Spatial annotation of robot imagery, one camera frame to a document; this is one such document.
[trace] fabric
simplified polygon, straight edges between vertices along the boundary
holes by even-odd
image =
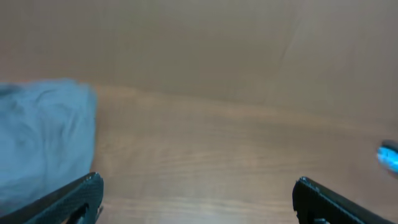
[[[95,113],[73,80],[0,84],[0,216],[89,173]]]

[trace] wooden surface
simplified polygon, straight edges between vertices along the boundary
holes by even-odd
[[[398,1],[3,0],[0,80],[98,92],[100,223],[297,223],[306,175],[398,222]]]

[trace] black and blue object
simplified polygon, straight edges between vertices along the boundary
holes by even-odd
[[[308,177],[294,186],[293,209],[300,224],[393,224]]]
[[[92,172],[0,218],[1,224],[93,224],[101,213],[104,182]]]

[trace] bright blue object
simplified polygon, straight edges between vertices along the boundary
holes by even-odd
[[[0,83],[0,216],[89,173],[95,112],[73,80]]]
[[[384,164],[393,172],[398,172],[398,153],[387,147],[380,147],[377,152],[377,158],[381,164]]]

